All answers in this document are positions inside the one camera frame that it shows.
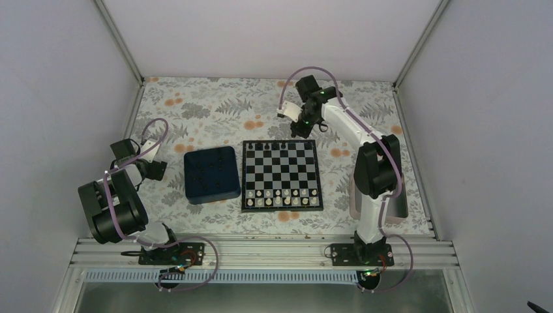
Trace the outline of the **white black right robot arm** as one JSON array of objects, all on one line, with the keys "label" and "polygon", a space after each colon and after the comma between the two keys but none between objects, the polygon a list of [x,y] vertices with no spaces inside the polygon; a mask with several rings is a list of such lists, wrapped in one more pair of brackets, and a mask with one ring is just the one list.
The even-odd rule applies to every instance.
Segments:
[{"label": "white black right robot arm", "polygon": [[360,219],[353,237],[353,257],[360,265],[370,265],[387,255],[383,218],[387,199],[402,188],[400,145],[395,135],[374,130],[347,104],[337,87],[322,88],[312,76],[295,84],[302,106],[293,105],[291,134],[309,137],[315,125],[334,128],[357,149],[354,191],[360,192]]}]

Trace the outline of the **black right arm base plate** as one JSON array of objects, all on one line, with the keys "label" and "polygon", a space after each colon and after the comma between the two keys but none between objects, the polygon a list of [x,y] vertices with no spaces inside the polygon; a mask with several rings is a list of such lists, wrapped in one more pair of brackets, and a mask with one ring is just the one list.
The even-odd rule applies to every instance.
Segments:
[{"label": "black right arm base plate", "polygon": [[329,247],[335,267],[376,267],[395,264],[391,245],[387,243],[334,243]]}]

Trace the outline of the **dark blue plastic tray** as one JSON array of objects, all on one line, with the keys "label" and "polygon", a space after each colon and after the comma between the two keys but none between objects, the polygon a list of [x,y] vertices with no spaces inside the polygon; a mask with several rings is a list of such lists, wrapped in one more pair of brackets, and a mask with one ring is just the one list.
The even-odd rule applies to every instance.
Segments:
[{"label": "dark blue plastic tray", "polygon": [[192,205],[234,199],[241,194],[235,149],[214,147],[185,153],[185,197]]}]

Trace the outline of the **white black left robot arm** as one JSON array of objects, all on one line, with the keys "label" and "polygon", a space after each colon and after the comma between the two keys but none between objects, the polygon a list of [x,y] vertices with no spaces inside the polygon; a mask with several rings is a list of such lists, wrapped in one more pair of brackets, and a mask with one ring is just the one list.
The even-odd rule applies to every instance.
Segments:
[{"label": "white black left robot arm", "polygon": [[147,140],[139,144],[131,138],[110,145],[115,156],[110,168],[114,174],[78,188],[78,196],[93,238],[100,244],[137,240],[144,250],[155,250],[166,264],[181,257],[181,245],[174,232],[163,223],[149,223],[138,195],[145,180],[161,181],[166,162],[154,159],[158,147]]}]

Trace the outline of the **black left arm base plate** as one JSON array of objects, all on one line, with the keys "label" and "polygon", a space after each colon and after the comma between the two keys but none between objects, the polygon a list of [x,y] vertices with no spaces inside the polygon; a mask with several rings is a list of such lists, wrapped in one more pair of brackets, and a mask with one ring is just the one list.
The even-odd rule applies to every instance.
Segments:
[{"label": "black left arm base plate", "polygon": [[205,245],[203,243],[179,243],[170,248],[156,248],[139,251],[124,251],[122,256],[138,257],[140,265],[191,266],[203,262]]}]

